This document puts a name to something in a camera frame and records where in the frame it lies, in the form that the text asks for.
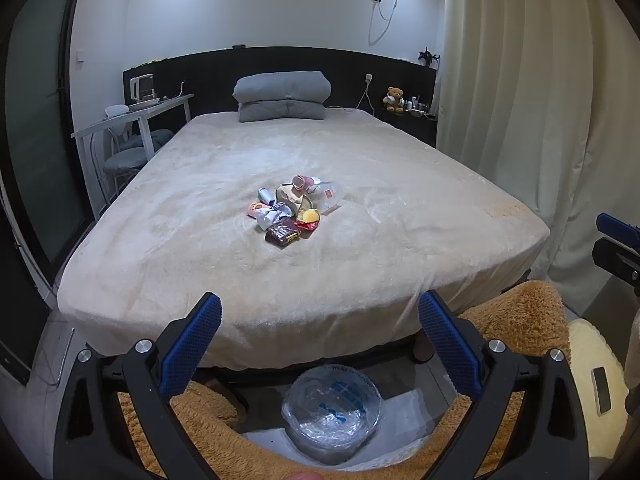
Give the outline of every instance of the teddy bear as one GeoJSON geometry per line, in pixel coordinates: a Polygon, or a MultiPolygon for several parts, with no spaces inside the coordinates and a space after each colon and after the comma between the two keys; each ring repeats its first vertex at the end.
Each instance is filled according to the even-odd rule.
{"type": "Polygon", "coordinates": [[[402,90],[390,86],[386,97],[382,99],[382,102],[386,105],[387,112],[395,112],[401,114],[404,112],[404,99],[402,99],[402,90]]]}

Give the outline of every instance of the beige bedspread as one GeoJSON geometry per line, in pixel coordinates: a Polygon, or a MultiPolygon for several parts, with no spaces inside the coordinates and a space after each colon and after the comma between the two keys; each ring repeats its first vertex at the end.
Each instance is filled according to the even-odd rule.
{"type": "Polygon", "coordinates": [[[535,259],[548,229],[493,184],[361,112],[324,121],[195,118],[129,184],[66,266],[58,304],[98,352],[127,351],[217,294],[201,365],[285,367],[419,329],[418,295],[481,303],[535,259]],[[295,174],[337,180],[340,207],[278,248],[245,214],[295,174]]]}

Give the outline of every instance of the smartphone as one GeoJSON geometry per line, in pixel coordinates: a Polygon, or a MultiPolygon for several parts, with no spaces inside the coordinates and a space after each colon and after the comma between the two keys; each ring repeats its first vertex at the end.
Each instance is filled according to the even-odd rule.
{"type": "Polygon", "coordinates": [[[596,410],[598,415],[604,415],[611,409],[611,396],[609,395],[609,383],[607,383],[607,373],[601,366],[591,370],[593,379],[593,389],[596,395],[596,410]]]}

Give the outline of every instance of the black headboard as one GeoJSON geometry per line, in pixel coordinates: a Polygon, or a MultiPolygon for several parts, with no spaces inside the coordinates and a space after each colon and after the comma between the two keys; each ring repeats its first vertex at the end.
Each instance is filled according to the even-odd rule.
{"type": "MultiPolygon", "coordinates": [[[[123,74],[125,99],[127,104],[131,103],[129,80],[151,73],[158,97],[175,96],[180,91],[180,82],[186,81],[184,92],[194,94],[190,101],[194,117],[235,111],[238,103],[232,93],[238,79],[261,72],[291,70],[320,70],[332,86],[331,97],[325,105],[345,108],[358,104],[365,89],[365,74],[372,74],[369,95],[371,103],[381,110],[382,98],[389,86],[401,88],[409,98],[419,95],[421,102],[430,104],[436,77],[432,68],[373,54],[328,48],[262,46],[201,52],[132,68],[123,74]]],[[[363,110],[367,107],[364,103],[360,106],[363,110]]],[[[178,129],[184,124],[184,115],[180,123],[179,110],[171,110],[160,117],[166,127],[178,129]]]]}

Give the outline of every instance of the curtain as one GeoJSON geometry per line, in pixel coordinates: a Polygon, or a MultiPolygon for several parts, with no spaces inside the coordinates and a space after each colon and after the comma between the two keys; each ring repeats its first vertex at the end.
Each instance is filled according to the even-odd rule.
{"type": "Polygon", "coordinates": [[[551,236],[532,277],[583,312],[595,218],[640,222],[640,41],[613,0],[445,0],[437,148],[551,236]]]}

